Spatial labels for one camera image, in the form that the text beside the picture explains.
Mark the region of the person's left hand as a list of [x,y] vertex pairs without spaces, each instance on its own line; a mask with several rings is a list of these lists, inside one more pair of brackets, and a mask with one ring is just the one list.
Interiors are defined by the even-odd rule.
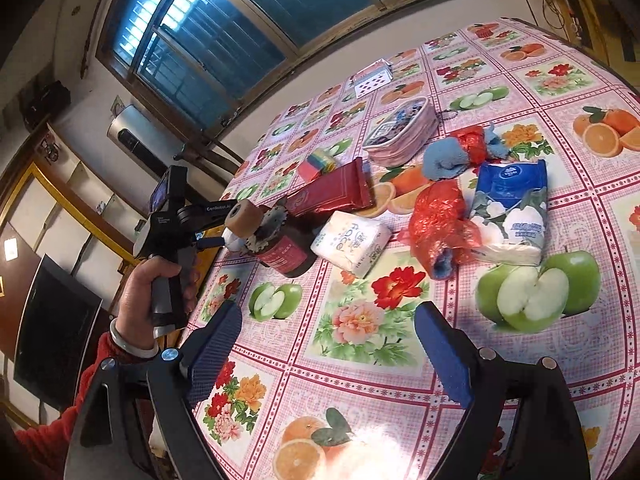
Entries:
[[116,346],[139,359],[157,352],[151,320],[152,284],[158,278],[180,278],[182,267],[160,256],[138,264],[119,298],[118,315],[110,327]]

